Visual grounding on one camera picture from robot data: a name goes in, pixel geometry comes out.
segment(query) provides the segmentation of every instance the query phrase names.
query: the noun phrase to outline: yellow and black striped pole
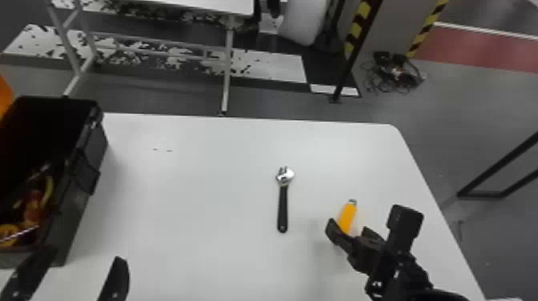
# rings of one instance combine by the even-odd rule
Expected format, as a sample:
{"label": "yellow and black striped pole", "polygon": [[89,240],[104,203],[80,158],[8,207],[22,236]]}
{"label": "yellow and black striped pole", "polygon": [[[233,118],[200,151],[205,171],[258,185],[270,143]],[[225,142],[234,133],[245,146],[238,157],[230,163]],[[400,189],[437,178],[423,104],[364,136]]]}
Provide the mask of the yellow and black striped pole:
{"label": "yellow and black striped pole", "polygon": [[343,44],[343,52],[347,58],[346,66],[343,68],[342,77],[339,80],[338,86],[336,86],[335,93],[330,96],[330,103],[339,103],[343,85],[346,83],[353,65],[355,65],[355,61],[368,36],[368,32],[381,7],[381,3],[383,3],[383,0],[363,0],[359,4],[359,7],[357,7],[350,33],[347,35],[346,41]]}
{"label": "yellow and black striped pole", "polygon": [[420,44],[424,42],[424,39],[433,27],[433,23],[435,23],[439,19],[439,16],[441,15],[441,12],[444,10],[444,7],[447,5],[448,1],[449,0],[439,0],[437,2],[436,8],[428,16],[426,22],[422,26],[422,30],[419,32],[419,34],[416,35],[415,40],[413,40],[413,43],[411,44],[411,48],[409,48],[409,51],[406,53],[408,58],[412,58],[415,56],[416,51],[420,47]]}

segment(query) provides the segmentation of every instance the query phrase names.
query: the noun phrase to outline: wrench jaw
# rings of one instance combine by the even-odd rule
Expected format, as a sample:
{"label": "wrench jaw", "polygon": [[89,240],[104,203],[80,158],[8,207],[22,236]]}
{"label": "wrench jaw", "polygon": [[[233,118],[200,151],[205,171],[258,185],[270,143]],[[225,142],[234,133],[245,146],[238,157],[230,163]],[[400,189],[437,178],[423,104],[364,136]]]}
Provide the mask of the wrench jaw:
{"label": "wrench jaw", "polygon": [[295,177],[295,172],[287,167],[280,167],[279,173],[276,175],[276,182],[280,187],[287,187],[291,180]]}

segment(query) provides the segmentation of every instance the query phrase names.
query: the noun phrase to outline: orange item in toolbox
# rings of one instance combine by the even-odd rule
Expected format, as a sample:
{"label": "orange item in toolbox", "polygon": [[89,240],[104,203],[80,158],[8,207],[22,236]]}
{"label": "orange item in toolbox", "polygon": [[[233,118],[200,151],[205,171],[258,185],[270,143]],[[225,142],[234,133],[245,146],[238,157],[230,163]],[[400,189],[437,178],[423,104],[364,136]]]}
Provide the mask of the orange item in toolbox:
{"label": "orange item in toolbox", "polygon": [[0,75],[0,118],[6,113],[7,108],[13,102],[13,91],[7,85],[6,80]]}

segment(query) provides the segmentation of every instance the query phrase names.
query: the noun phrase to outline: robotic arm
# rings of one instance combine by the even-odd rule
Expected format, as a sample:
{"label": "robotic arm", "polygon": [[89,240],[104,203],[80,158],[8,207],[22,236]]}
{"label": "robotic arm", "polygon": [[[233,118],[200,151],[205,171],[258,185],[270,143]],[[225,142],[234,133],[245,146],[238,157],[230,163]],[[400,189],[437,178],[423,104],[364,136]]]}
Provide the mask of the robotic arm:
{"label": "robotic arm", "polygon": [[372,301],[468,301],[434,289],[428,273],[416,263],[410,251],[423,220],[420,212],[394,205],[386,241],[368,227],[360,236],[346,235],[334,219],[329,219],[325,234],[347,253],[353,269],[368,275],[364,289]]}

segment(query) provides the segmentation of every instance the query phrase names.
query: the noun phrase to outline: hazard stripe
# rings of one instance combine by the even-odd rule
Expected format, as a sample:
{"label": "hazard stripe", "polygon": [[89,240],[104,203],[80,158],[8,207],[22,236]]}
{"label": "hazard stripe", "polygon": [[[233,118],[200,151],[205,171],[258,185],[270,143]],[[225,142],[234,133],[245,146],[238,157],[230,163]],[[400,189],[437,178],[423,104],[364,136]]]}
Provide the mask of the hazard stripe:
{"label": "hazard stripe", "polygon": [[420,47],[420,44],[422,44],[422,42],[424,42],[424,40],[426,39],[426,36],[433,27],[433,23],[435,23],[439,19],[439,16],[441,15],[441,12],[443,12],[444,8],[447,6],[448,1],[449,0],[439,0],[436,3],[436,7],[433,9],[432,13],[428,16],[428,18],[426,18],[426,22],[424,22],[422,29],[413,40],[409,51],[406,53],[409,58],[415,56],[416,51]]}
{"label": "hazard stripe", "polygon": [[373,23],[373,18],[375,18],[377,10],[381,6],[381,2],[382,0],[363,0],[357,7],[350,32],[343,46],[347,58],[350,57],[356,47],[362,46],[366,34]]}

